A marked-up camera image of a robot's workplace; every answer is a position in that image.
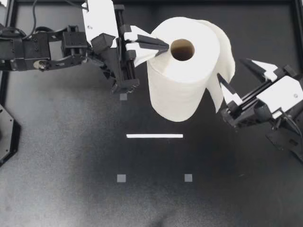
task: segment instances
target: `paper towel sheet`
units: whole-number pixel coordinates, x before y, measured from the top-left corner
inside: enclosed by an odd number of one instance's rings
[[[212,75],[209,78],[208,85],[206,87],[213,99],[215,110],[217,113],[223,102],[223,94],[217,78],[217,73],[220,73],[227,82],[230,82],[235,74],[236,64],[232,56],[231,42],[225,32],[218,26],[210,23],[209,21],[197,21],[211,28],[216,33],[220,42],[219,59]]]
[[[161,23],[152,33],[171,44],[188,40],[195,52],[187,61],[176,60],[167,53],[147,62],[151,104],[164,118],[180,122],[196,111],[205,88],[219,110],[223,95],[217,73],[229,82],[235,72],[228,37],[216,25],[203,20],[174,17]]]

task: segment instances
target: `black table surface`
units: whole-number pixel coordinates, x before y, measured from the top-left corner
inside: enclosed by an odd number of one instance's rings
[[[173,16],[210,20],[229,36],[236,60],[300,69],[288,5],[126,9],[126,21],[148,32]],[[39,26],[83,30],[80,9],[44,4],[36,13]],[[31,30],[30,5],[19,6],[16,26]],[[60,45],[52,52],[59,57]],[[243,95],[258,82],[236,65],[232,85]],[[17,154],[0,168],[0,226],[303,226],[303,165],[271,145],[268,124],[236,133],[215,114],[208,92],[188,121],[167,121],[151,106],[146,65],[136,72],[142,85],[123,102],[89,63],[10,74],[5,106],[22,132]],[[127,133],[184,139],[130,140]],[[117,183],[117,174],[127,182]]]

